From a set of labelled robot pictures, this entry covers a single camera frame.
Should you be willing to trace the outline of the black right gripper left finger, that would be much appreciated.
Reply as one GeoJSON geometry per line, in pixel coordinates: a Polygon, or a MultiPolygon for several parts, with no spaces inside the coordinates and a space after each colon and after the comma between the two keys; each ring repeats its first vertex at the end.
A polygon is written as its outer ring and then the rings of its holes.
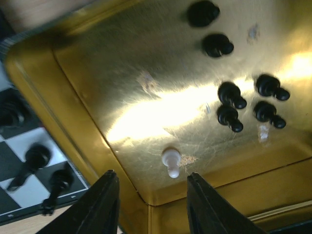
{"type": "Polygon", "coordinates": [[[69,209],[39,234],[116,234],[120,209],[119,178],[108,170],[69,209]]]}

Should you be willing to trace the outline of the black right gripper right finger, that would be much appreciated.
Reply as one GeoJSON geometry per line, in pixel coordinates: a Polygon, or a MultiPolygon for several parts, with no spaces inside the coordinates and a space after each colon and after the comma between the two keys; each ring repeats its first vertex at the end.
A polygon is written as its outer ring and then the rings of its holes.
{"type": "Polygon", "coordinates": [[[200,174],[187,176],[187,214],[192,234],[264,234],[200,174]]]}

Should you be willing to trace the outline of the black white chess board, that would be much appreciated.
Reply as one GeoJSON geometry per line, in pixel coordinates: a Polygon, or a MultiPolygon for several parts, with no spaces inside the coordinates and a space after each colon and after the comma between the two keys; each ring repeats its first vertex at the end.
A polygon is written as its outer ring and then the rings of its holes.
{"type": "Polygon", "coordinates": [[[0,70],[0,223],[39,215],[49,198],[54,210],[88,190],[19,90],[0,70]]]}

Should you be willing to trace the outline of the white pawn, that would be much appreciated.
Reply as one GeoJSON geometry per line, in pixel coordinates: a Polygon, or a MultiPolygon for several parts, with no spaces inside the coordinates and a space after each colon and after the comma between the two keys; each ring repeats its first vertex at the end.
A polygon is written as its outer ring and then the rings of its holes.
{"type": "Polygon", "coordinates": [[[173,148],[166,149],[162,154],[162,163],[167,167],[168,175],[171,178],[179,177],[179,164],[181,154],[173,148]]]}

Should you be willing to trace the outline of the black pawn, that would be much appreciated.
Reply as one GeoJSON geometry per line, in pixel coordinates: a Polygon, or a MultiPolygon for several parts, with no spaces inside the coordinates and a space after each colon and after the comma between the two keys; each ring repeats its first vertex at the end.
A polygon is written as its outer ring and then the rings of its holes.
{"type": "Polygon", "coordinates": [[[219,100],[236,109],[244,109],[247,106],[247,101],[241,96],[241,91],[238,86],[232,82],[224,82],[218,89],[219,100]]]}

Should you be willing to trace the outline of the gold metal tin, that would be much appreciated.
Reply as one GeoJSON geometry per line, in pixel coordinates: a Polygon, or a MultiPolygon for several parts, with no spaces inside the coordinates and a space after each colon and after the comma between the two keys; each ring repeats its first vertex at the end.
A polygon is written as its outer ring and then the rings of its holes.
{"type": "Polygon", "coordinates": [[[96,1],[6,39],[9,78],[86,180],[120,180],[128,234],[187,234],[197,172],[266,231],[312,218],[312,3],[96,1]],[[223,104],[232,82],[244,109],[223,104]],[[181,154],[171,178],[162,154],[181,154]]]}

